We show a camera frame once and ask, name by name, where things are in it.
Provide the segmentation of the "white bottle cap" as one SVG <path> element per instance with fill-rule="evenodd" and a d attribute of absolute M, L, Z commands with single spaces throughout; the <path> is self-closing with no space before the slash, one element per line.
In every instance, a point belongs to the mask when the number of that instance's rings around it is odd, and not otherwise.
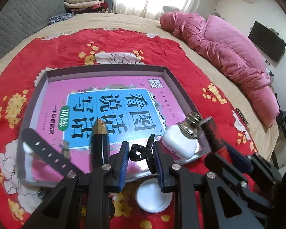
<path fill-rule="evenodd" d="M 167 209 L 172 199 L 172 193 L 163 193 L 161 191 L 156 178 L 145 180 L 139 185 L 135 192 L 137 205 L 142 210 L 153 214 Z"/>

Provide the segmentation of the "black gold pointed case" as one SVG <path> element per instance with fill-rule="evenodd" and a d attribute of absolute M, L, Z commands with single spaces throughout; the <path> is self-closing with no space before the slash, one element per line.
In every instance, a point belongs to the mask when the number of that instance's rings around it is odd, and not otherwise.
<path fill-rule="evenodd" d="M 99 166 L 108 163 L 110 157 L 109 136 L 106 124 L 97 118 L 91 135 L 91 165 L 94 171 Z"/>

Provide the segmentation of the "white earbuds case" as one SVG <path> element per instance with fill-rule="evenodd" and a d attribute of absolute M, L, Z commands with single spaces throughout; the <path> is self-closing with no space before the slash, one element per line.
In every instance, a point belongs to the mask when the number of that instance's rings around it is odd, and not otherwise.
<path fill-rule="evenodd" d="M 177 125 L 168 127 L 161 141 L 165 148 L 183 160 L 192 158 L 199 150 L 198 140 L 188 136 Z"/>

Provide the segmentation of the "black hair clip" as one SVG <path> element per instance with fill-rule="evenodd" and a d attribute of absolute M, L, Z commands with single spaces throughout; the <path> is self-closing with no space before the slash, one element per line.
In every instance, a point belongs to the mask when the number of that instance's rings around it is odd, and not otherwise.
<path fill-rule="evenodd" d="M 146 160 L 148 169 L 151 174 L 156 173 L 155 162 L 153 157 L 153 145 L 155 134 L 151 134 L 147 140 L 146 146 L 133 144 L 129 153 L 129 158 L 133 162 Z"/>

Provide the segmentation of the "small glass jar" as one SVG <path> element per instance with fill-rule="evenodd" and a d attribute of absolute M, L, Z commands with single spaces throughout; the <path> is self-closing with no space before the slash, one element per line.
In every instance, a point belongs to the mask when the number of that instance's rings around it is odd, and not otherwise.
<path fill-rule="evenodd" d="M 201 116 L 192 111 L 191 113 L 187 114 L 182 122 L 178 123 L 178 126 L 186 135 L 196 139 L 198 138 L 201 122 Z"/>

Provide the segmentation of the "black yellow wrist watch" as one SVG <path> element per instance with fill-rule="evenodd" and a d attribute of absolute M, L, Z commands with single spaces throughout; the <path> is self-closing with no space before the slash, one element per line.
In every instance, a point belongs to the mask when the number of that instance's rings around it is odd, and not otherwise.
<path fill-rule="evenodd" d="M 58 153 L 34 129 L 24 129 L 21 136 L 22 141 L 26 143 L 39 158 L 41 158 L 62 177 L 71 177 L 71 179 L 77 179 L 75 190 L 78 190 L 78 192 L 87 193 L 87 181 L 89 176 L 87 176 L 68 159 L 63 157 L 62 154 Z"/>

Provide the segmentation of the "red lighter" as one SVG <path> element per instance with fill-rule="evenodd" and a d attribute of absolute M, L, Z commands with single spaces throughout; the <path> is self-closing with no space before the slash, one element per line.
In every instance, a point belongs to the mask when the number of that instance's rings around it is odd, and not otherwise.
<path fill-rule="evenodd" d="M 203 119 L 200 127 L 205 133 L 212 152 L 220 152 L 226 147 L 226 141 L 222 138 L 212 116 Z"/>

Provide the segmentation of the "white pill bottle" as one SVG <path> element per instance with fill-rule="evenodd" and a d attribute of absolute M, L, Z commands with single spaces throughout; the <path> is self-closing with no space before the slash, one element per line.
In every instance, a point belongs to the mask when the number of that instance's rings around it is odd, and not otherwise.
<path fill-rule="evenodd" d="M 23 142 L 22 147 L 23 147 L 24 152 L 26 152 L 29 155 L 35 153 L 25 142 Z"/>

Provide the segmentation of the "beige bed sheet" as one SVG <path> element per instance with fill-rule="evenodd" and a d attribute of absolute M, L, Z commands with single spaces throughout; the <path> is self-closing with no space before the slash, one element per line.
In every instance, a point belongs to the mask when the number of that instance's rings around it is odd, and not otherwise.
<path fill-rule="evenodd" d="M 228 100 L 234 107 L 241 110 L 248 121 L 250 134 L 253 137 L 258 152 L 266 160 L 271 159 L 271 155 L 279 137 L 278 125 L 274 123 L 270 128 L 265 128 L 239 88 L 220 73 L 211 63 L 198 55 L 195 51 L 191 50 L 184 42 L 164 31 L 157 20 L 146 19 L 134 15 L 117 15 L 110 13 L 76 15 L 69 20 L 47 26 L 37 31 L 35 34 L 26 37 L 21 43 L 14 46 L 12 50 L 0 60 L 0 75 L 4 72 L 4 69 L 9 65 L 15 55 L 33 39 L 58 34 L 74 33 L 75 31 L 88 28 L 123 28 L 125 30 L 142 33 L 153 33 L 162 38 L 168 38 L 179 43 L 182 50 L 193 64 L 214 82 L 218 89 L 222 90 L 223 93 L 227 95 Z"/>

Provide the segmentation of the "red floral blanket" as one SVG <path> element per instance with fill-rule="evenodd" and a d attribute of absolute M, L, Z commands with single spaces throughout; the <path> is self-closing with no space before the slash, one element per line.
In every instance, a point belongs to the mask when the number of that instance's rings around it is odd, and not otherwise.
<path fill-rule="evenodd" d="M 39 203 L 35 190 L 20 186 L 15 164 L 19 130 L 37 75 L 47 67 L 93 65 L 97 53 L 109 52 L 133 53 L 147 65 L 168 67 L 202 116 L 213 117 L 228 143 L 245 155 L 256 149 L 253 140 L 245 139 L 234 126 L 237 115 L 231 99 L 176 40 L 124 29 L 36 38 L 17 50 L 0 75 L 0 221 L 6 228 L 20 228 Z"/>

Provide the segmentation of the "grey cardboard tray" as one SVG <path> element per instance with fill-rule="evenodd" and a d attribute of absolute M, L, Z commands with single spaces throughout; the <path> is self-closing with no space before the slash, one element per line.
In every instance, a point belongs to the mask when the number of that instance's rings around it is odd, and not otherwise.
<path fill-rule="evenodd" d="M 180 88 L 181 94 L 185 100 L 191 100 L 181 84 L 178 82 L 172 72 L 161 66 L 150 65 L 95 65 L 95 66 L 80 66 L 57 69 L 44 73 L 29 101 L 25 116 L 22 122 L 20 135 L 17 145 L 17 176 L 18 178 L 30 185 L 41 187 L 54 187 L 62 176 L 47 165 L 37 154 L 27 154 L 24 152 L 21 133 L 24 129 L 30 128 L 30 121 L 35 109 L 42 86 L 45 81 L 61 81 L 68 79 L 78 79 L 87 77 L 117 77 L 117 76 L 157 76 L 165 77 L 172 81 L 177 88 Z"/>

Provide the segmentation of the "pink children's book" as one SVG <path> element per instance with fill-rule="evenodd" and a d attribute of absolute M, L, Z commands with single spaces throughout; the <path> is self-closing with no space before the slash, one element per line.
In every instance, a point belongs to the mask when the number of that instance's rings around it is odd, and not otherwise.
<path fill-rule="evenodd" d="M 108 127 L 110 152 L 123 141 L 145 145 L 194 110 L 180 88 L 165 77 L 87 77 L 45 81 L 30 128 L 84 173 L 91 171 L 92 127 L 101 119 Z"/>

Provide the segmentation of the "pink quilt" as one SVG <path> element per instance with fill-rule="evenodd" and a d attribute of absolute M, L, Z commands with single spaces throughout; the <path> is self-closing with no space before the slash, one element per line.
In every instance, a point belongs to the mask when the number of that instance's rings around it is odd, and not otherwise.
<path fill-rule="evenodd" d="M 161 27 L 185 41 L 241 89 L 266 128 L 275 123 L 279 105 L 270 87 L 262 54 L 236 27 L 215 15 L 173 11 L 160 17 Z"/>

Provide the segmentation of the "black television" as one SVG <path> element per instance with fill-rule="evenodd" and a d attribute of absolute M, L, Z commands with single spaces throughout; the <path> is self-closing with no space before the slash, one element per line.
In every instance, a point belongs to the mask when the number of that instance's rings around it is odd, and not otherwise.
<path fill-rule="evenodd" d="M 280 61 L 286 50 L 286 42 L 276 31 L 255 21 L 248 38 L 275 62 Z"/>

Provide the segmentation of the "blue patterned cloth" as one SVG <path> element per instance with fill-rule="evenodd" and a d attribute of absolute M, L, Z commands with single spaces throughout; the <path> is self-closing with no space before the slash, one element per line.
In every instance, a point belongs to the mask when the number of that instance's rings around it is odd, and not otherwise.
<path fill-rule="evenodd" d="M 75 14 L 73 12 L 71 12 L 71 13 L 62 13 L 59 15 L 52 16 L 48 19 L 48 25 L 52 25 L 52 24 L 55 24 L 58 22 L 66 21 L 66 20 L 74 17 L 74 15 Z"/>

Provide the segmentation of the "grey quilted headboard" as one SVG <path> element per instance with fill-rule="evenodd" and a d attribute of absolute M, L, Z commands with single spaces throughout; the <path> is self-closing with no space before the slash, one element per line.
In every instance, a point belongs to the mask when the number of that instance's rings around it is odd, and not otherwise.
<path fill-rule="evenodd" d="M 63 13 L 64 0 L 9 0 L 0 11 L 0 59 Z"/>

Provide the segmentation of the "folded clothes pile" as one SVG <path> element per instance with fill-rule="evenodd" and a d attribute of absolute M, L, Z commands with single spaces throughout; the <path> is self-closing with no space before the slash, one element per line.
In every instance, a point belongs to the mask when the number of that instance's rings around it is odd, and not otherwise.
<path fill-rule="evenodd" d="M 64 0 L 66 12 L 74 14 L 111 13 L 113 0 Z"/>

